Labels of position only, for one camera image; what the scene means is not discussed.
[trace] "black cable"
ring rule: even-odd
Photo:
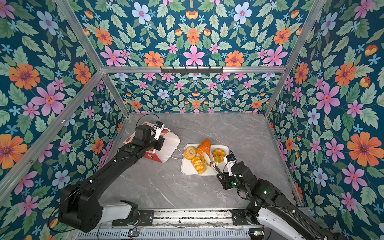
[[[154,113],[148,113],[148,114],[145,114],[145,115],[141,116],[141,118],[139,118],[139,120],[138,120],[137,123],[136,123],[136,127],[137,127],[137,124],[139,123],[140,119],[142,119],[144,116],[148,116],[148,115],[155,115],[155,116],[157,117],[158,121],[160,121],[160,118],[159,118],[158,115],[156,115],[156,114],[154,114]]]

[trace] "gray marble tabletop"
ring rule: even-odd
[[[142,115],[132,114],[123,129],[122,142],[133,133]],[[188,143],[200,143],[206,138],[212,144],[226,145],[243,161],[257,178],[277,186],[292,202],[294,197],[288,178],[273,146],[275,144],[262,114],[158,114],[160,121],[180,138],[178,148]],[[156,121],[156,116],[143,117]],[[172,155],[182,158],[175,151]],[[235,189],[224,190],[216,177],[181,173],[182,160],[165,163],[142,158],[121,174],[104,192],[100,203],[128,200],[145,208],[209,208],[246,207]]]

